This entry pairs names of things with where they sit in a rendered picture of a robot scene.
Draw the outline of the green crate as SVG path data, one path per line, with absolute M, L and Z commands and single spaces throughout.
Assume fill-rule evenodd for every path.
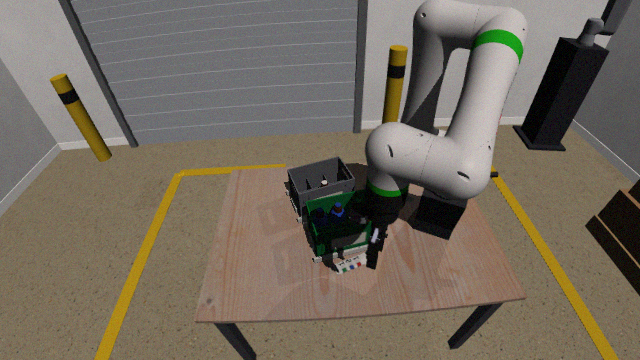
M 350 207 L 355 203 L 357 198 L 360 198 L 363 203 L 367 204 L 365 197 L 358 191 L 305 202 L 308 229 L 313 239 L 317 257 L 368 244 L 368 237 L 371 236 L 370 230 L 372 221 L 368 221 L 367 224 L 354 225 L 350 223 L 350 219 L 347 216 L 350 211 Z M 342 208 L 346 212 L 346 222 L 332 224 L 330 211 L 334 208 L 334 205 L 337 202 L 341 203 Z M 327 214 L 329 218 L 329 226 L 315 229 L 312 217 L 319 207 L 323 208 L 324 213 Z

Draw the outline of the white paper pick list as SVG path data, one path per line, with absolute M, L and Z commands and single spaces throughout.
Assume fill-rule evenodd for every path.
M 339 263 L 336 263 L 333 265 L 333 268 L 336 272 L 337 275 L 342 274 L 344 272 L 350 271 L 354 268 L 357 268 L 359 266 L 362 266 L 364 264 L 366 264 L 367 260 L 366 260 L 366 254 L 365 252 L 362 254 L 359 254 L 357 256 L 354 256 L 352 258 L 349 258 L 347 260 L 341 261 Z

